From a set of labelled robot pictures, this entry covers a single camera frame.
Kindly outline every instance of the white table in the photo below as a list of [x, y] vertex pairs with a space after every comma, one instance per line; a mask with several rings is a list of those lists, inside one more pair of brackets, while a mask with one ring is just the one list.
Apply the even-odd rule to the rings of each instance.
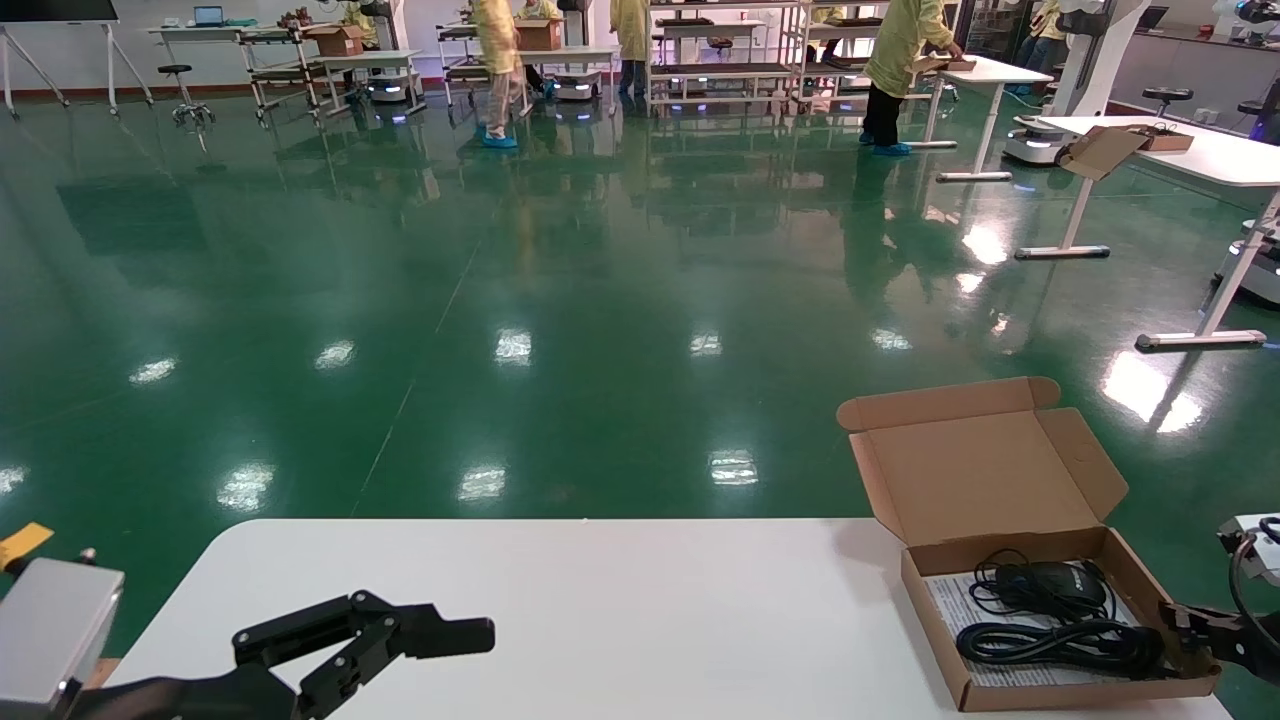
[[[617, 53], [617, 47], [573, 45], [559, 50], [521, 50], [520, 60], [529, 65], [604, 65], [600, 74], [608, 82], [609, 115], [612, 115], [618, 109], [618, 94], [613, 92], [613, 56]], [[521, 115], [525, 115], [532, 104], [529, 100], [529, 85], [521, 83], [521, 86], [525, 88], [525, 109]]]
[[[397, 660], [334, 720], [966, 717], [900, 552], [872, 519], [256, 520], [209, 546], [109, 684], [225, 673], [232, 633], [369, 589], [492, 618], [497, 647]], [[991, 717], [1230, 720], [1212, 697]]]
[[996, 129], [996, 117], [1000, 114], [1000, 100], [1005, 94], [1005, 85], [1025, 85], [1053, 78], [1014, 65], [1006, 65], [1005, 63], [997, 63], [987, 58], [966, 55], [965, 59], [974, 60], [977, 65], [972, 70], [942, 69], [937, 72], [937, 76], [933, 78], [933, 95], [929, 97], [929, 119], [924, 126], [924, 141], [908, 142], [908, 145], [913, 147], [955, 147], [955, 141], [933, 140], [933, 126], [945, 83], [952, 81], [964, 85], [989, 85], [992, 86], [991, 109], [987, 110], [987, 124], [982, 128], [982, 141], [978, 143], [978, 154], [973, 159], [973, 170], [968, 173], [938, 173], [936, 179], [938, 182], [1007, 182], [1012, 179], [1012, 173], [983, 172], [982, 169], [987, 161], [987, 147], [991, 145], [991, 133]]
[[338, 96], [338, 88], [333, 82], [334, 70], [342, 72], [357, 68], [404, 68], [404, 82], [408, 85], [408, 110], [404, 110], [404, 114], [412, 115], [422, 108], [426, 108], [426, 100], [413, 83], [413, 56], [421, 55], [421, 50], [365, 50], [360, 55], [351, 55], [346, 58], [329, 55], [312, 58], [314, 61], [324, 65], [325, 79], [329, 83], [329, 97], [332, 99], [334, 106], [329, 110], [328, 115], [337, 115], [338, 113], [351, 109], [351, 105], [342, 102]]
[[[659, 44], [662, 61], [667, 61], [667, 40], [673, 41], [676, 49], [676, 64], [680, 64], [680, 41], [686, 38], [699, 38], [699, 37], [745, 37], [749, 41], [755, 36], [755, 29], [764, 27], [764, 20], [737, 20], [730, 23], [712, 23], [712, 24], [687, 24], [687, 26], [662, 26], [657, 29], [662, 31], [662, 41]], [[768, 46], [768, 37], [765, 37], [765, 46]], [[751, 61], [751, 53], [754, 46], [751, 42], [746, 46], [746, 61]]]
[[[1161, 122], [1153, 117], [1133, 115], [1103, 115], [1098, 118], [1037, 118], [1042, 123], [1064, 129], [1073, 135], [1084, 135], [1097, 126], [1133, 126], [1155, 124]], [[1146, 152], [1138, 151], [1129, 156], [1126, 161], [1149, 163], [1161, 168], [1184, 173], [1203, 181], [1228, 187], [1271, 187], [1275, 192], [1266, 209], [1253, 222], [1254, 228], [1262, 228], [1263, 220], [1270, 220], [1280, 210], [1280, 147], [1254, 142], [1224, 132], [1198, 128], [1190, 124], [1178, 126], [1178, 132], [1194, 137], [1192, 146], [1181, 152]], [[1014, 255], [1020, 260], [1044, 258], [1106, 258], [1111, 250], [1105, 245], [1074, 245], [1075, 233], [1080, 227], [1080, 218], [1084, 215], [1084, 206], [1089, 201], [1089, 192], [1093, 190], [1093, 181], [1080, 178], [1080, 192], [1071, 205], [1071, 215], [1066, 223], [1066, 233], [1057, 247], [1023, 247]], [[1253, 261], [1253, 256], [1262, 247], [1262, 233], [1251, 232], [1236, 256], [1235, 268], [1222, 278], [1217, 286], [1217, 295], [1210, 305], [1208, 313], [1201, 319], [1194, 333], [1157, 333], [1138, 336], [1137, 346], [1142, 350], [1185, 347], [1188, 350], [1217, 350], [1224, 346], [1254, 345], [1266, 342], [1266, 336], [1260, 331], [1219, 331], [1222, 315], [1231, 305], [1240, 281], [1244, 279], [1245, 270]]]

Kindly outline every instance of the table leg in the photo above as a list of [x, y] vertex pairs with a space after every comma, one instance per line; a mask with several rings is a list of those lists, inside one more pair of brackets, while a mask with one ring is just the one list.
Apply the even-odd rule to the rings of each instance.
[[1217, 293], [1213, 296], [1213, 301], [1208, 306], [1208, 313], [1201, 319], [1199, 327], [1196, 328], [1194, 333], [1157, 333], [1147, 334], [1143, 333], [1138, 336], [1134, 346], [1138, 350], [1153, 351], [1153, 350], [1229, 350], [1231, 347], [1258, 347], [1267, 341], [1267, 336], [1261, 331], [1219, 331], [1217, 325], [1222, 322], [1222, 316], [1226, 315], [1228, 306], [1235, 299], [1235, 291], [1240, 288], [1240, 282], [1244, 281], [1245, 273], [1253, 265], [1253, 256], [1258, 254], [1258, 249], [1262, 247], [1262, 238], [1265, 237], [1267, 220], [1275, 217], [1276, 210], [1280, 210], [1280, 188], [1276, 188], [1275, 193], [1271, 195], [1271, 202], [1267, 202], [1262, 214], [1253, 220], [1253, 232], [1249, 233], [1244, 245], [1240, 247], [1240, 254], [1235, 256], [1235, 266], [1231, 272], [1222, 278], [1221, 284], [1217, 286]]
[[931, 150], [938, 147], [955, 147], [956, 141], [954, 140], [933, 140], [933, 128], [938, 122], [938, 104], [942, 101], [942, 88], [946, 86], [946, 81], [942, 76], [933, 76], [933, 94], [929, 95], [929, 118], [924, 120], [924, 140], [918, 142], [908, 142], [911, 147], [920, 150]]
[[1009, 182], [1014, 179], [1012, 173], [982, 172], [987, 163], [987, 147], [991, 145], [991, 133], [996, 129], [996, 117], [1000, 114], [1000, 96], [1005, 94], [1005, 83], [993, 86], [991, 95], [991, 109], [987, 110], [987, 124], [982, 128], [982, 141], [978, 143], [978, 156], [973, 160], [972, 173], [938, 173], [938, 182]]
[[1106, 245], [1080, 245], [1075, 246], [1075, 232], [1080, 229], [1080, 218], [1084, 217], [1084, 206], [1089, 202], [1089, 193], [1093, 191], [1093, 181], [1080, 178], [1080, 192], [1071, 205], [1071, 217], [1066, 220], [1066, 233], [1057, 247], [1019, 247], [1014, 258], [1019, 260], [1050, 260], [1057, 258], [1107, 258], [1111, 249]]

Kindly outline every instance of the cardboard box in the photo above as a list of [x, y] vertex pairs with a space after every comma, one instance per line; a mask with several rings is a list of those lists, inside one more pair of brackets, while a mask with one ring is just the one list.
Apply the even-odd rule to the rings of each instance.
[[564, 46], [564, 20], [516, 20], [521, 50], [559, 50]]
[[1096, 126], [1068, 145], [1057, 164], [1078, 176], [1100, 181], [1146, 142], [1147, 136], [1129, 132], [1125, 127]]
[[1142, 143], [1142, 147], [1138, 150], [1147, 150], [1151, 152], [1178, 152], [1187, 150], [1192, 146], [1192, 140], [1194, 140], [1189, 135], [1183, 135], [1171, 129], [1157, 129], [1156, 124], [1128, 126], [1126, 129], [1144, 135], [1147, 137], [1147, 142]]
[[305, 31], [303, 37], [316, 41], [320, 54], [326, 58], [349, 58], [365, 51], [361, 42], [365, 31], [356, 26], [317, 27]]
[[[1164, 630], [1169, 596], [1102, 519], [1128, 486], [1057, 383], [1012, 378], [850, 400], [837, 419], [876, 519], [906, 543], [902, 582], [961, 711], [1075, 707], [1199, 697], [1221, 674]], [[1092, 559], [1147, 626], [1161, 629], [1179, 678], [1076, 685], [977, 685], [924, 578], [972, 571], [1001, 548], [1032, 561]]]
[[946, 69], [963, 73], [965, 70], [972, 70], [977, 67], [978, 63], [975, 60], [970, 60], [969, 58], [960, 58], [957, 60], [954, 60], [951, 59], [950, 55], [931, 54], [916, 58], [915, 61], [911, 63], [911, 72], [915, 74], [920, 74], [931, 70]]

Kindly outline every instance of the yellow tag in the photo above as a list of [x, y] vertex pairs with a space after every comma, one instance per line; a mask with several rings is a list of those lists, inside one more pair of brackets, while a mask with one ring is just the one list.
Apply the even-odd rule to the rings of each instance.
[[28, 523], [26, 528], [0, 541], [0, 570], [12, 560], [27, 555], [40, 547], [54, 532], [40, 523]]

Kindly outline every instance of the paper manual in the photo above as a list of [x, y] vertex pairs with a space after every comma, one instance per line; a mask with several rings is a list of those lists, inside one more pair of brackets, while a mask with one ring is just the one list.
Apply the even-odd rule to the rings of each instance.
[[[1033, 615], [1020, 612], [1018, 615], [992, 615], [974, 605], [969, 597], [969, 585], [973, 584], [973, 573], [957, 573], [955, 575], [933, 575], [924, 578], [933, 605], [937, 606], [942, 620], [952, 635], [974, 623], [1001, 623], [1005, 625], [1033, 625], [1037, 628], [1052, 628], [1056, 625], [1047, 615]], [[1137, 625], [1133, 612], [1119, 596], [1116, 598], [1116, 620], [1126, 625]], [[1066, 667], [1061, 665], [980, 665], [964, 661], [973, 676], [973, 683], [986, 688], [1030, 688], [1036, 685], [1084, 685], [1089, 683], [1125, 683], [1128, 678], [1091, 673], [1079, 667]]]

